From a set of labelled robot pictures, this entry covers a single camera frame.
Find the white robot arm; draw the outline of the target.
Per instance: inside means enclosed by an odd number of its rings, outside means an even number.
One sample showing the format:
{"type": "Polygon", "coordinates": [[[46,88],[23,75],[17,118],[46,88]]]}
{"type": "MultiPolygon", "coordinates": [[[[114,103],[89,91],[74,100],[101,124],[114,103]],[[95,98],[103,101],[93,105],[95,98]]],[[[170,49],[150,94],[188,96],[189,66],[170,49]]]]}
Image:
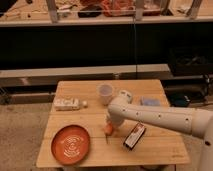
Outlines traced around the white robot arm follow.
{"type": "Polygon", "coordinates": [[[200,138],[203,148],[198,171],[213,171],[213,111],[134,105],[131,101],[132,94],[121,90],[108,104],[108,118],[114,126],[128,119],[200,138]]]}

